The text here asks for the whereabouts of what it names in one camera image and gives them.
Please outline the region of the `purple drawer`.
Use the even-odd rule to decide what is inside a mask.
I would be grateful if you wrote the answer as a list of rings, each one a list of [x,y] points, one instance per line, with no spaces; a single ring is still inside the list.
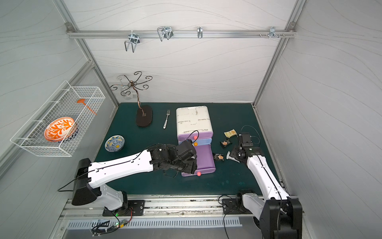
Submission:
[[[211,138],[213,137],[212,131],[202,131],[202,132],[193,132],[193,133],[183,133],[178,134],[177,139],[179,142],[184,141],[186,139],[192,140],[192,142],[196,141],[197,139],[205,139],[205,138]]]
[[[199,145],[195,147],[197,152],[197,170],[194,174],[182,172],[183,177],[202,176],[216,171],[215,162],[211,150],[211,145]]]

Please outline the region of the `black cookie packet two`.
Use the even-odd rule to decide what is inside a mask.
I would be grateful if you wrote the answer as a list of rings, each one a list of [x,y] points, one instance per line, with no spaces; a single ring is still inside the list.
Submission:
[[[220,153],[213,153],[214,161],[224,161],[224,155]]]

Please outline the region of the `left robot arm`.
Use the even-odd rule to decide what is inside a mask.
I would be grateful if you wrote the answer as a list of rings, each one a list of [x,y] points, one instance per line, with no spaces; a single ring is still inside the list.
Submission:
[[[73,206],[91,203],[116,213],[127,210],[127,194],[107,184],[134,174],[174,169],[193,174],[197,170],[197,151],[191,140],[179,145],[154,144],[140,153],[104,162],[91,162],[88,158],[78,163],[74,179]]]

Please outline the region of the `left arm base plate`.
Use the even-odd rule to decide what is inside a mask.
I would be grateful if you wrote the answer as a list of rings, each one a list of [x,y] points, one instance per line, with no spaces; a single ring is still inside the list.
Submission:
[[[129,200],[128,203],[123,203],[122,207],[113,211],[104,208],[103,217],[124,217],[124,216],[143,216],[145,200]]]

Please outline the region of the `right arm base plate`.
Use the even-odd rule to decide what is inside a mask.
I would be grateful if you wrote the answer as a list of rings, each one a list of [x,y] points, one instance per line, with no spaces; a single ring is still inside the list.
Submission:
[[[237,205],[236,199],[223,198],[220,200],[224,215],[241,215],[248,214],[247,210]]]

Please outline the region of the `white drawer cabinet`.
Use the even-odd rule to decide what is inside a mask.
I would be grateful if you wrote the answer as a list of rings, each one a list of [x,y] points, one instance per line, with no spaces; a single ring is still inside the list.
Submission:
[[[176,109],[177,136],[189,135],[197,130],[201,137],[211,138],[213,129],[207,106],[184,107]]]

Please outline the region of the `black cookie packet one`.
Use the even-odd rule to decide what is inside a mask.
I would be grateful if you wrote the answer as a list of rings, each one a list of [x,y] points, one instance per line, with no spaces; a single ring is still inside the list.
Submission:
[[[222,148],[226,148],[226,147],[230,146],[231,144],[232,144],[232,142],[229,139],[226,139],[226,140],[220,142],[220,145]]]

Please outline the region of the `white cookie packet two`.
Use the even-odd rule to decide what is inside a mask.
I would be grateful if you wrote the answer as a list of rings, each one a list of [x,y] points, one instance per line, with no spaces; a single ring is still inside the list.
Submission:
[[[226,159],[227,160],[232,160],[232,161],[235,161],[235,162],[238,162],[238,163],[240,162],[240,161],[238,161],[237,159],[235,159],[234,157],[231,156],[231,152],[230,151],[227,153]]]

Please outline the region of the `gold cookie packet two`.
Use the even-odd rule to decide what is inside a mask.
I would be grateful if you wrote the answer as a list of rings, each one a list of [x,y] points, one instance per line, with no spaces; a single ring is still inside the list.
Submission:
[[[237,136],[237,132],[235,129],[232,129],[232,130],[229,130],[229,131],[226,131],[224,132],[224,135],[227,137],[227,138],[231,138],[231,137],[234,137],[234,136]]]

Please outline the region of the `blue drawer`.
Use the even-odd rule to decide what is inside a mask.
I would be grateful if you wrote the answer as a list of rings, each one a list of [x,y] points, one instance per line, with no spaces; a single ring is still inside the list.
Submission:
[[[197,139],[193,142],[194,146],[210,145],[212,142],[211,138]]]

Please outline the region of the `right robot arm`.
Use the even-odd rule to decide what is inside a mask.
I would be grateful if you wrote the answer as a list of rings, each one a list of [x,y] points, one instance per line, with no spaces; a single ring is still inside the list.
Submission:
[[[264,239],[301,239],[302,204],[292,198],[280,185],[269,168],[261,149],[235,146],[230,157],[244,163],[254,175],[263,198],[256,193],[242,193],[240,198],[245,209],[256,219]]]

